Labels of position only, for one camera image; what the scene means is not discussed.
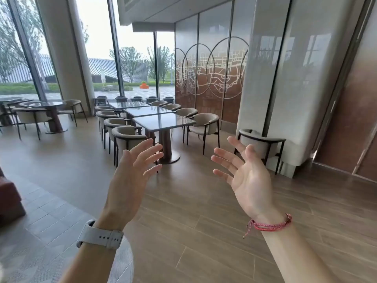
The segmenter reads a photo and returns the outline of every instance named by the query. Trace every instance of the bracelet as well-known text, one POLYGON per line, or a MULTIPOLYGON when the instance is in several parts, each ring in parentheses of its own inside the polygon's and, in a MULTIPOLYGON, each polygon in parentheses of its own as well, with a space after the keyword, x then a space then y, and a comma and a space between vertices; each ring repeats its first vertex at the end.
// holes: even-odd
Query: bracelet
POLYGON ((286 215, 285 221, 279 224, 256 223, 255 220, 251 219, 246 226, 247 232, 243 236, 243 238, 245 238, 245 236, 248 235, 253 225, 254 225, 254 228, 259 231, 278 231, 285 228, 287 225, 289 225, 292 222, 292 216, 290 214, 285 214, 285 215, 286 215))

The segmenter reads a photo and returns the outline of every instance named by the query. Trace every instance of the watch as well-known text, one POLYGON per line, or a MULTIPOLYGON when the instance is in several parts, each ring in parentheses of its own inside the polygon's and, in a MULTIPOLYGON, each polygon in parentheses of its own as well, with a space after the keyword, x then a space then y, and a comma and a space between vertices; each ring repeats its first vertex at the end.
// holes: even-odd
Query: watch
POLYGON ((78 237, 76 246, 80 248, 83 242, 106 246, 108 249, 118 249, 122 243, 123 232, 94 228, 95 220, 89 220, 78 237))

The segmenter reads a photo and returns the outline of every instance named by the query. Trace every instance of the pinky finger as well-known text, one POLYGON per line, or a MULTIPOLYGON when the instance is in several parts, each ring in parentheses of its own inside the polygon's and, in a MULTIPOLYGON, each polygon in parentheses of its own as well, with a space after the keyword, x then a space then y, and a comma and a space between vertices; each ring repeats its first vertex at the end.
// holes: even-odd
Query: pinky finger
POLYGON ((220 178, 224 179, 229 185, 232 184, 232 181, 233 181, 233 177, 227 173, 224 173, 220 170, 217 170, 217 169, 214 169, 213 170, 213 173, 216 175, 216 176, 219 176, 220 178))
POLYGON ((157 166, 153 166, 152 168, 144 172, 143 177, 149 180, 150 176, 155 174, 158 170, 161 170, 162 167, 163 166, 161 164, 158 164, 157 166))

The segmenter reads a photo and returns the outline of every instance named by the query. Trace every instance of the forearm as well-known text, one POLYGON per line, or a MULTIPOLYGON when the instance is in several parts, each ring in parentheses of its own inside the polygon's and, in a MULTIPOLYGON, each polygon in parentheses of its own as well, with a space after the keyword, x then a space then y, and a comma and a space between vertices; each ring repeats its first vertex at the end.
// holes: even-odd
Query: forearm
MULTIPOLYGON (((285 216, 272 209, 256 222, 278 224, 285 216)), ((297 232, 293 223, 280 231, 262 232, 285 283, 335 283, 339 282, 306 240, 297 232)))
MULTIPOLYGON (((109 216, 102 215, 94 227, 119 229, 109 216)), ((116 250, 105 246, 82 243, 78 254, 59 283, 106 283, 113 265, 116 250)))

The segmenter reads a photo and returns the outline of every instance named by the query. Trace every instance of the white ceiling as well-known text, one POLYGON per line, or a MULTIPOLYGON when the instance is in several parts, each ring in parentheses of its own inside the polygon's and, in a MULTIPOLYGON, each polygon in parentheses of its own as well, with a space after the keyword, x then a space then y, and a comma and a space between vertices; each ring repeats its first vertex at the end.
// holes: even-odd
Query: white ceiling
POLYGON ((118 0, 120 24, 175 23, 228 0, 118 0))

